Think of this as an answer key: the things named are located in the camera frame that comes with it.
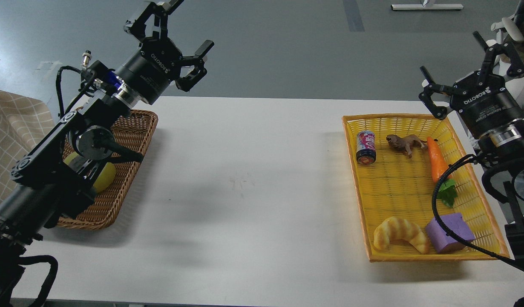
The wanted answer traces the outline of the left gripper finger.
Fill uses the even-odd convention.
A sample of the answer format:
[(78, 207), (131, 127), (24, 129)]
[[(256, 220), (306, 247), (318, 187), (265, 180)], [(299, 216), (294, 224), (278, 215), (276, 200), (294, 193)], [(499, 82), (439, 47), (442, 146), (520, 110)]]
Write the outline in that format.
[[(163, 0), (159, 3), (149, 1), (138, 17), (126, 21), (124, 31), (137, 39), (138, 47), (142, 47), (145, 43), (175, 47), (174, 42), (168, 37), (168, 16), (182, 3), (182, 0)], [(151, 36), (147, 36), (147, 22), (150, 20), (154, 22), (153, 26), (157, 30), (153, 31)]]
[(185, 76), (180, 76), (175, 80), (175, 85), (179, 90), (189, 92), (207, 74), (205, 69), (205, 56), (213, 48), (215, 43), (212, 40), (205, 40), (196, 50), (194, 55), (184, 57), (178, 61), (181, 68), (192, 67), (192, 70)]

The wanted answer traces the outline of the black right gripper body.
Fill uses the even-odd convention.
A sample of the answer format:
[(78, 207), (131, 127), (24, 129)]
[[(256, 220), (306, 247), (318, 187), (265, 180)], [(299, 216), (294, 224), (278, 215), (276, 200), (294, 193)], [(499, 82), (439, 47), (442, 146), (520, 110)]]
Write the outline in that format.
[(489, 74), (480, 85), (478, 72), (471, 72), (454, 83), (459, 91), (452, 95), (450, 107), (461, 117), (469, 132), (479, 139), (515, 120), (524, 119), (524, 111), (509, 93), (505, 78)]

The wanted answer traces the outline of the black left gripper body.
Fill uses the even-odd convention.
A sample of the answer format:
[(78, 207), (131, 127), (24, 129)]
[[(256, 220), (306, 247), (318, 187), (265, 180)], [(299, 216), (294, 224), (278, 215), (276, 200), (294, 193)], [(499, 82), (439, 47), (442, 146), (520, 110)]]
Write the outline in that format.
[(182, 52), (169, 38), (148, 38), (139, 43), (139, 48), (117, 69), (117, 76), (127, 86), (142, 96), (145, 103), (152, 105), (163, 91), (180, 74), (172, 61), (180, 60)]

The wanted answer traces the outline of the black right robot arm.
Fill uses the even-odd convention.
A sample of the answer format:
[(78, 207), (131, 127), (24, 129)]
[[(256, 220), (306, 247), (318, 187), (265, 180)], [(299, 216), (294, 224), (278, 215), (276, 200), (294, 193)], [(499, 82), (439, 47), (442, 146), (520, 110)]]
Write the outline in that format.
[[(449, 165), (439, 176), (432, 194), (432, 212), (445, 235), (463, 245), (485, 253), (524, 272), (524, 111), (506, 88), (510, 78), (524, 77), (524, 64), (511, 43), (489, 45), (480, 33), (473, 33), (484, 51), (479, 70), (471, 72), (451, 86), (439, 85), (425, 67), (421, 67), (428, 84), (419, 99), (438, 120), (455, 111), (468, 131), (478, 141), (480, 153), (468, 154)], [(514, 222), (505, 226), (513, 258), (500, 256), (469, 243), (442, 220), (437, 209), (437, 192), (444, 180), (469, 163), (484, 166), (482, 185), (500, 203), (507, 203)]]

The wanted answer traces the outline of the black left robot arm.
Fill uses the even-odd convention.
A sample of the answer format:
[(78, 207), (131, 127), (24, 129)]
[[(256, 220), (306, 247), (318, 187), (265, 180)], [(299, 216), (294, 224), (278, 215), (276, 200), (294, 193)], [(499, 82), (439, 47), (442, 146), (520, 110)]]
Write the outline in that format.
[(174, 82), (190, 91), (206, 76), (204, 58), (214, 42), (204, 41), (192, 56), (185, 56), (168, 37), (168, 17), (180, 0), (149, 2), (127, 21), (124, 31), (139, 48), (118, 70), (83, 54), (79, 93), (63, 104), (61, 75), (56, 76), (60, 120), (41, 142), (11, 170), (17, 186), (0, 204), (0, 307), (9, 307), (12, 292), (25, 267), (49, 264), (33, 307), (44, 305), (56, 279), (58, 261), (49, 255), (24, 256), (25, 247), (42, 240), (42, 228), (54, 227), (61, 216), (74, 218), (96, 198), (93, 187), (109, 163), (142, 162), (144, 155), (118, 144), (111, 132), (120, 117), (129, 116), (142, 101), (153, 104)]

